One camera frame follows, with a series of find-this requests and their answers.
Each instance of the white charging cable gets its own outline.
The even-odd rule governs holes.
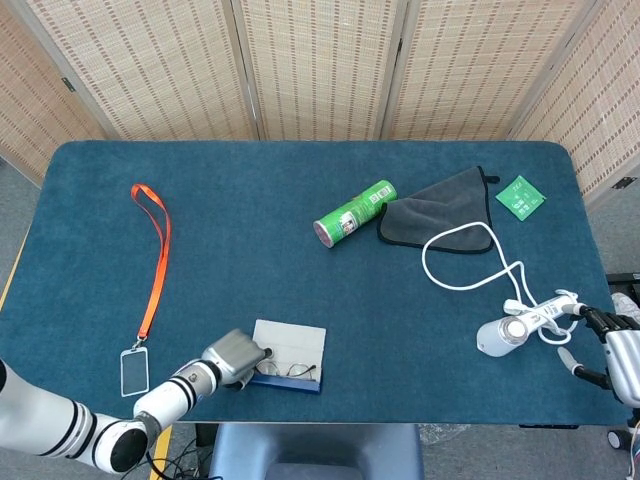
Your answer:
[[[467,228],[472,228],[472,227],[482,227],[489,233],[489,235],[493,239],[493,242],[496,244],[496,249],[498,250],[498,255],[500,255],[500,261],[502,262],[502,266],[504,268],[494,273],[493,275],[490,275],[489,277],[471,285],[455,286],[455,285],[448,285],[446,283],[441,282],[440,280],[438,280],[432,275],[432,273],[429,271],[429,268],[427,267],[427,250],[434,242],[437,242],[442,237],[445,237],[447,235],[451,235],[453,233],[459,232],[461,230],[465,230]],[[491,230],[491,228],[489,228],[489,226],[486,223],[471,222],[456,228],[452,228],[450,230],[446,230],[442,233],[439,233],[435,237],[431,238],[427,243],[425,243],[424,247],[422,247],[422,268],[424,269],[424,273],[427,274],[427,277],[429,277],[429,279],[436,285],[442,288],[445,288],[447,290],[463,292],[467,290],[475,290],[476,288],[486,285],[487,283],[493,282],[496,278],[500,278],[503,275],[507,275],[511,280],[511,283],[513,284],[513,288],[516,291],[517,307],[520,308],[522,312],[533,312],[536,315],[539,315],[545,320],[545,323],[544,325],[542,325],[542,328],[551,330],[554,335],[564,337],[561,340],[553,340],[551,338],[548,338],[543,333],[542,328],[539,328],[538,336],[540,337],[540,339],[543,342],[548,343],[550,345],[565,345],[569,343],[571,341],[571,332],[576,328],[576,326],[578,325],[578,322],[574,321],[568,329],[560,328],[556,323],[556,321],[550,316],[544,314],[543,312],[534,310],[533,308],[526,306],[522,302],[522,295],[520,294],[520,286],[518,285],[516,278],[513,276],[513,273],[511,273],[511,270],[513,270],[516,267],[520,267],[520,281],[522,282],[522,288],[524,289],[524,292],[527,295],[527,298],[529,299],[531,304],[534,307],[536,307],[538,305],[538,302],[536,302],[536,300],[533,298],[533,295],[531,295],[531,291],[529,290],[529,286],[527,285],[527,277],[524,271],[524,263],[522,263],[520,260],[517,260],[510,265],[507,264],[507,260],[504,257],[504,252],[502,251],[502,245],[500,245],[500,242],[498,241],[498,237],[496,237],[496,234],[493,232],[493,230]]]

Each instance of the metal bracket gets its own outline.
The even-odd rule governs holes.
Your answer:
[[[67,77],[62,77],[62,83],[65,84],[65,86],[69,89],[70,92],[75,92],[76,89],[73,86],[73,84],[69,81],[69,79]]]
[[[633,182],[635,182],[638,179],[638,177],[623,177],[621,180],[619,180],[613,187],[613,189],[615,190],[622,190],[623,188],[627,188],[629,185],[631,185]]]

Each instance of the table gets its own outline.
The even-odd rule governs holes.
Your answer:
[[[472,292],[432,284],[420,251],[378,240],[375,224],[325,248],[312,222],[386,178],[400,196],[480,165],[500,175],[490,210],[508,260],[538,300],[565,288],[611,308],[566,151],[546,142],[73,142],[54,155],[12,287],[0,352],[32,383],[94,411],[128,417],[119,353],[146,308],[158,253],[129,197],[147,183],[174,226],[169,271],[147,346],[152,385],[232,328],[257,318],[327,328],[323,391],[222,390],[190,421],[612,424],[609,392],[572,378],[532,338],[495,359],[478,327],[502,316],[506,279]],[[518,174],[547,201],[525,222],[495,200]],[[434,273],[470,283],[495,250],[430,254]],[[580,327],[580,361],[604,366]]]

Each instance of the yellow table edge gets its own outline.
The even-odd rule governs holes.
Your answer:
[[[9,293],[9,287],[11,286],[11,281],[13,280],[13,274],[16,273],[16,268],[18,267],[18,262],[20,261],[20,256],[22,255],[22,249],[24,248],[24,243],[27,241],[27,235],[22,239],[22,245],[20,245],[20,250],[18,251],[18,256],[16,257],[16,261],[13,262],[13,267],[11,268],[11,273],[9,273],[9,278],[7,279],[7,284],[4,286],[4,290],[2,291],[2,297],[0,297],[0,310],[2,310],[2,306],[4,305],[4,301],[7,298],[7,293]]]
[[[18,267],[18,262],[20,261],[20,257],[22,256],[22,249],[24,248],[24,244],[27,241],[27,235],[24,236],[22,240],[22,245],[20,245],[20,250],[18,251],[18,256],[16,257],[16,261],[13,262],[13,267],[11,268],[11,273],[9,273],[9,278],[7,279],[7,284],[4,286],[4,290],[2,291],[2,297],[0,297],[0,310],[2,310],[2,306],[4,305],[4,301],[7,298],[7,294],[9,293],[9,287],[11,286],[11,281],[13,280],[13,275],[16,273],[16,268]],[[158,441],[156,442],[156,449],[153,452],[153,458],[158,459],[155,460],[154,463],[158,470],[161,472],[164,471],[167,462],[167,453],[169,453],[169,443],[171,442],[171,427],[168,427],[160,436],[158,437]],[[149,475],[149,480],[161,480],[161,478],[156,474],[153,470],[151,470],[151,474]]]

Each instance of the green cylindrical can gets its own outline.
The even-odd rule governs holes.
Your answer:
[[[387,180],[380,180],[340,208],[313,222],[313,229],[326,247],[333,247],[380,213],[382,205],[398,198]]]

